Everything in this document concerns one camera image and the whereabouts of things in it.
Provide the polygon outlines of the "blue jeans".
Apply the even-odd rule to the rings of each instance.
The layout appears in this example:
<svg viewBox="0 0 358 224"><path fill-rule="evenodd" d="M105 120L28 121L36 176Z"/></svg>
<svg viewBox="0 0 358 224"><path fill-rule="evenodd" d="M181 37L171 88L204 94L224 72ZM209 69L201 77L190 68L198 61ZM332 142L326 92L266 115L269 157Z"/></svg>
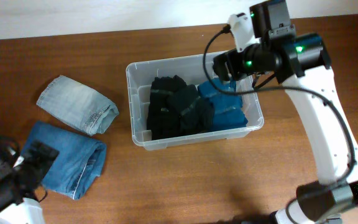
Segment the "blue jeans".
<svg viewBox="0 0 358 224"><path fill-rule="evenodd" d="M51 124L34 124L22 149L26 153L34 141L57 150L59 155L42 180L47 190L79 200L102 173L107 146L102 141L76 134Z"/></svg>

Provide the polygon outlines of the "teal garment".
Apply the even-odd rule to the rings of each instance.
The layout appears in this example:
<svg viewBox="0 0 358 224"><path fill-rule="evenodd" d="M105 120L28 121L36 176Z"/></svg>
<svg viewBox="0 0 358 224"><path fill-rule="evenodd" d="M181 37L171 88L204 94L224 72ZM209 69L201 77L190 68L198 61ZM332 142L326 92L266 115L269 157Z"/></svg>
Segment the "teal garment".
<svg viewBox="0 0 358 224"><path fill-rule="evenodd" d="M248 120L242 111L243 101L237 95L225 95L217 91L209 81L198 86L200 97L204 98L213 108L213 123L210 131L243 128Z"/></svg>

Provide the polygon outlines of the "light grey jeans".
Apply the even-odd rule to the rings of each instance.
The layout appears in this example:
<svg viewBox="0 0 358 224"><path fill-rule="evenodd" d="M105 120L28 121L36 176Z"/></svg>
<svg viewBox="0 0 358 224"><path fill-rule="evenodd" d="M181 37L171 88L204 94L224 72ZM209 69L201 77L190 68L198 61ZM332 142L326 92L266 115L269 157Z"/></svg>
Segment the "light grey jeans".
<svg viewBox="0 0 358 224"><path fill-rule="evenodd" d="M63 75L47 85L36 105L89 136L105 133L119 115L116 104L109 98Z"/></svg>

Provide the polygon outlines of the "dark grey garment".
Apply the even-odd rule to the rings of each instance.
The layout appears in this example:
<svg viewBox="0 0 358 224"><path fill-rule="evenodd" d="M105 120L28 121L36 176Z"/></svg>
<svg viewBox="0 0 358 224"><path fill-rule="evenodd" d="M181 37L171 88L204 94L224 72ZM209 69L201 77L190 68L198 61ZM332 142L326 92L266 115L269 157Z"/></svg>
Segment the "dark grey garment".
<svg viewBox="0 0 358 224"><path fill-rule="evenodd" d="M169 96L167 105L178 113L183 135L202 133L212 127L214 108L199 95L194 85L187 85Z"/></svg>

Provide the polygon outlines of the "black garment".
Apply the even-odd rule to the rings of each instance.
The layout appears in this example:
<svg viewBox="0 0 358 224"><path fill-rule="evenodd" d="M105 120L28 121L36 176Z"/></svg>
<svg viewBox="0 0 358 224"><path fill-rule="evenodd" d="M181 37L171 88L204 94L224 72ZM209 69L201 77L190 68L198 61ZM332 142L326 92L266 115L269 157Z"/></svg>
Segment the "black garment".
<svg viewBox="0 0 358 224"><path fill-rule="evenodd" d="M185 81L177 75L156 77L152 82L147 117L147 129L152 132L152 140L180 135L180 115L168 105L167 100L184 87Z"/></svg>

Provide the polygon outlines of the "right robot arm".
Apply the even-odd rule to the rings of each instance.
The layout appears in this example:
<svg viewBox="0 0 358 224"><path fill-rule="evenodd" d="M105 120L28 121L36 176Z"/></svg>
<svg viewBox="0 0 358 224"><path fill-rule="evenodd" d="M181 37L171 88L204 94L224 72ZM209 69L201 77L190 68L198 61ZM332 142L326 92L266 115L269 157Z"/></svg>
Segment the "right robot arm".
<svg viewBox="0 0 358 224"><path fill-rule="evenodd" d="M341 223L358 207L358 145L337 95L331 58L320 35L297 35L285 1L265 1L229 17L222 33L235 48L216 56L222 82L272 72L295 105L313 151L317 180L296 189L269 223Z"/></svg>

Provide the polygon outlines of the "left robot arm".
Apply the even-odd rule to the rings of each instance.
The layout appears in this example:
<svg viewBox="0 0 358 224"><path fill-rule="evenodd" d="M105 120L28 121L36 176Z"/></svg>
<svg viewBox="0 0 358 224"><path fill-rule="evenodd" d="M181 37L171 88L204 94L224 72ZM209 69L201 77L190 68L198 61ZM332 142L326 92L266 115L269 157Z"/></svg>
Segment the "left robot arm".
<svg viewBox="0 0 358 224"><path fill-rule="evenodd" d="M34 141L21 153L12 138L0 136L0 223L44 223L35 191L59 152Z"/></svg>

